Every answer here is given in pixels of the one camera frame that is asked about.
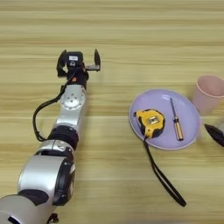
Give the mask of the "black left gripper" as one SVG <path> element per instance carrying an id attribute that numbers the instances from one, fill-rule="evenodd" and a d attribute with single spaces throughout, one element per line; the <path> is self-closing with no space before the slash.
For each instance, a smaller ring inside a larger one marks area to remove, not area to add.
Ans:
<path id="1" fill-rule="evenodd" d="M 67 77 L 68 85 L 81 85 L 87 88 L 88 73 L 91 71 L 99 72 L 101 70 L 101 57 L 97 49 L 94 50 L 94 63 L 95 66 L 70 67 L 66 72 L 64 67 L 67 64 L 67 51 L 64 50 L 58 58 L 56 70 L 60 78 Z"/>

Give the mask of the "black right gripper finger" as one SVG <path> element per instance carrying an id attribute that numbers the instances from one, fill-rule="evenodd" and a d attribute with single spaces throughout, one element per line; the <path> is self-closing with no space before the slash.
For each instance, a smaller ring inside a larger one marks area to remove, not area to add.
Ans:
<path id="1" fill-rule="evenodd" d="M 224 133 L 213 125 L 205 124 L 205 128 L 211 138 L 220 146 L 224 147 Z"/>

